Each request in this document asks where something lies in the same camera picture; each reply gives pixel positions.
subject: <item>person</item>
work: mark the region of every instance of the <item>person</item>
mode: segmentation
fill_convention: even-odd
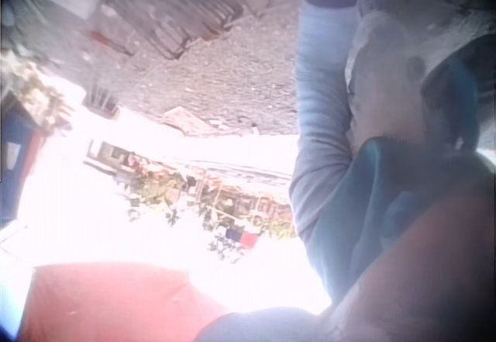
[[[305,0],[299,24],[290,198],[332,306],[226,315],[197,342],[494,340],[494,167],[474,152],[474,78],[452,59],[461,100],[436,111],[408,31],[381,11],[358,22],[356,4]]]

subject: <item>red umbrella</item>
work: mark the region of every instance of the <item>red umbrella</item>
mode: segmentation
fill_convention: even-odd
[[[36,269],[21,342],[187,342],[227,310],[185,273],[146,264]]]

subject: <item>blue cloth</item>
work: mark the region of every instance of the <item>blue cloth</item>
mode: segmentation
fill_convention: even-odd
[[[303,342],[317,318],[301,309],[231,313],[207,326],[195,342]]]
[[[491,175],[472,152],[368,140],[332,194],[306,244],[334,303],[434,201]]]

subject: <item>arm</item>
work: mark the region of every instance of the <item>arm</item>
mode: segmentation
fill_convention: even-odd
[[[357,27],[356,2],[305,0],[301,11],[296,67],[300,140],[290,187],[300,236],[319,218],[351,162],[344,71]]]

